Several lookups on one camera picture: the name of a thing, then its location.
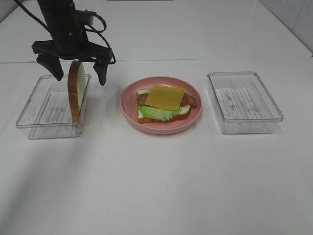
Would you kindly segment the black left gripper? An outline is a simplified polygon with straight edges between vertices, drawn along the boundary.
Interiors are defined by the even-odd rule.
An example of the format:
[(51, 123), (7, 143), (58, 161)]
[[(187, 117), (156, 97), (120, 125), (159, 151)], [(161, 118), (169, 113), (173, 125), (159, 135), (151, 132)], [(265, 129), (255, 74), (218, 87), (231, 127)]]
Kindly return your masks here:
[[(80, 59), (85, 62), (96, 62), (93, 69), (99, 83), (104, 86), (107, 81), (108, 64), (115, 63), (115, 55), (108, 41), (101, 35), (107, 28), (105, 20), (94, 11), (81, 10), (43, 10), (51, 40), (35, 41), (32, 45), (38, 54), (37, 63), (45, 67), (58, 81), (64, 72), (61, 59)], [(88, 40), (87, 32), (96, 33), (106, 43), (106, 47)]]

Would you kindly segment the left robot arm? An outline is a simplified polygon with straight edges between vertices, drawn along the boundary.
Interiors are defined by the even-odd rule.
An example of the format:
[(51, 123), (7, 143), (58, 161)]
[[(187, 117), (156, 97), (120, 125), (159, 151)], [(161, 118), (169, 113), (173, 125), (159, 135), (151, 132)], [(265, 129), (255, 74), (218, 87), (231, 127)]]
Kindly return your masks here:
[(109, 45), (104, 47), (90, 42), (87, 33), (101, 35), (102, 32), (92, 26), (93, 18), (98, 18), (106, 25), (104, 19), (94, 11), (76, 10), (71, 0), (40, 0), (38, 4), (52, 39), (33, 43), (37, 63), (60, 81), (64, 76), (61, 59), (93, 62), (100, 85), (103, 86), (108, 65), (114, 64), (116, 59)]

